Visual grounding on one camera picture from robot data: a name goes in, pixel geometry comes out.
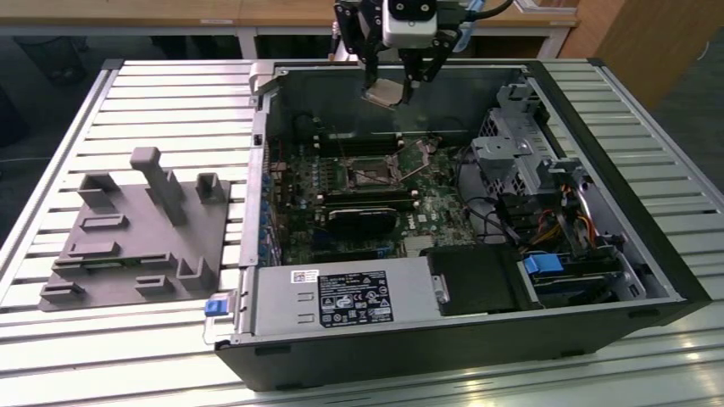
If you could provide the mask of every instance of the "aluminum slotted table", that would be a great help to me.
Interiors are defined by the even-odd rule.
[[[238,284],[252,61],[126,61],[103,70],[3,250],[0,405],[662,405],[724,393],[724,199],[606,67],[546,61],[715,302],[596,354],[299,392],[254,393],[203,340],[204,301],[43,313],[40,290],[83,203],[83,173],[143,182],[155,146],[179,181],[232,181],[220,290]],[[552,126],[570,156],[562,126]]]

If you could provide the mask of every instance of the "warning label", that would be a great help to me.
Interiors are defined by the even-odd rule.
[[[319,276],[318,286],[324,328],[394,321],[384,271]]]

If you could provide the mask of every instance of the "floor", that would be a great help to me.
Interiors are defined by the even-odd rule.
[[[0,37],[0,86],[31,125],[31,136],[0,148],[0,243],[42,177],[50,157],[83,103],[103,61],[164,59],[148,37],[90,37],[80,54],[88,76],[78,85],[50,85],[10,37]],[[198,58],[190,47],[191,58]],[[720,189],[724,189],[724,30],[704,57],[654,112],[656,120]]]

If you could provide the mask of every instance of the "wooden table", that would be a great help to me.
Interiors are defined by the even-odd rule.
[[[562,58],[603,59],[652,109],[724,25],[724,1],[580,0],[579,17]]]
[[[488,0],[494,8],[503,0]],[[258,58],[256,36],[328,35],[334,0],[0,0],[0,35],[236,35]],[[523,14],[514,5],[479,22],[475,36],[544,37],[539,57],[555,58],[572,15]]]

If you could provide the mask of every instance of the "robotic arm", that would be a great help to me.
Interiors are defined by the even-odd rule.
[[[363,97],[390,109],[408,103],[422,82],[432,82],[462,38],[460,25],[503,13],[512,0],[483,12],[459,0],[338,0],[335,14],[350,54],[364,64]],[[379,54],[398,49],[403,84],[379,79]],[[423,54],[431,55],[426,63]]]

